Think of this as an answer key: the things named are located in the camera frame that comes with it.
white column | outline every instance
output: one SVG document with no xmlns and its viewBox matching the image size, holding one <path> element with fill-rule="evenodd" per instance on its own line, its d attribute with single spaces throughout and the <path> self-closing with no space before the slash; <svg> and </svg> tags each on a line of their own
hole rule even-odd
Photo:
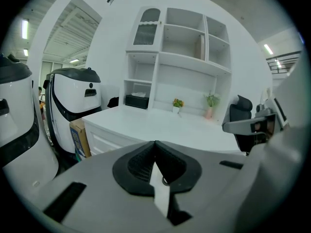
<svg viewBox="0 0 311 233">
<path fill-rule="evenodd" d="M 44 48 L 49 39 L 50 33 L 71 0 L 56 0 L 42 19 L 29 50 L 27 66 L 33 73 L 34 88 L 38 89 L 39 74 L 42 66 Z"/>
</svg>

white flower pot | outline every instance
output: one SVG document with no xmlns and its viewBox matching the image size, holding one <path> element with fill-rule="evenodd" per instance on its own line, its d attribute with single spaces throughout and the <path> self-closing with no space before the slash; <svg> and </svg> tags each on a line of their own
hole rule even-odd
<svg viewBox="0 0 311 233">
<path fill-rule="evenodd" d="M 179 107 L 173 106 L 173 113 L 177 114 L 179 112 Z"/>
</svg>

cleaning robot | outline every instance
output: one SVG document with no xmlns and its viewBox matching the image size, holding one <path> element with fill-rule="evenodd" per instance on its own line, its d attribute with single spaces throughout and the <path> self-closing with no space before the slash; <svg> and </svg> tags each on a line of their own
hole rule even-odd
<svg viewBox="0 0 311 233">
<path fill-rule="evenodd" d="M 58 161 L 40 124 L 31 75 L 14 56 L 0 55 L 1 167 L 14 190 L 26 198 L 58 171 Z"/>
<path fill-rule="evenodd" d="M 62 68 L 47 75 L 43 84 L 47 122 L 57 149 L 75 153 L 69 123 L 101 111 L 100 82 L 91 68 Z"/>
</svg>

person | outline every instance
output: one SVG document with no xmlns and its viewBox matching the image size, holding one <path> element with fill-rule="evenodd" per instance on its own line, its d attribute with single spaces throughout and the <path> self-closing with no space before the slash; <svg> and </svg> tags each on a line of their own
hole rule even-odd
<svg viewBox="0 0 311 233">
<path fill-rule="evenodd" d="M 45 104 L 45 99 L 43 99 L 44 95 L 42 95 L 41 92 L 42 92 L 42 87 L 39 86 L 39 101 Z"/>
<path fill-rule="evenodd" d="M 43 106 L 45 105 L 45 100 L 42 99 L 43 95 L 41 94 L 42 88 L 39 86 L 39 104 L 40 104 L 40 111 L 42 119 L 44 120 L 44 113 L 43 113 Z"/>
</svg>

ceiling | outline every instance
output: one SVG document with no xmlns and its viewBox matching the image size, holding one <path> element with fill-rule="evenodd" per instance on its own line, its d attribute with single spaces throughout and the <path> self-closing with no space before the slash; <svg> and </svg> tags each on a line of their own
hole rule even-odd
<svg viewBox="0 0 311 233">
<path fill-rule="evenodd" d="M 56 0 L 31 0 L 12 23 L 4 46 L 5 54 L 25 57 L 23 49 L 30 49 L 32 40 L 44 15 Z M 29 20 L 28 39 L 21 37 L 22 19 Z M 88 48 L 101 17 L 82 0 L 72 0 L 58 18 L 44 50 L 45 60 L 86 62 Z"/>
<path fill-rule="evenodd" d="M 35 32 L 48 9 L 56 0 L 31 0 L 12 23 L 2 52 L 25 57 Z M 235 17 L 258 42 L 266 58 L 301 50 L 299 35 L 293 22 L 275 0 L 211 0 Z M 29 19 L 28 39 L 21 38 L 21 21 Z M 88 47 L 101 17 L 82 0 L 72 0 L 54 26 L 44 50 L 44 59 L 69 62 L 78 58 L 83 64 Z M 268 44 L 274 55 L 269 55 Z"/>
</svg>

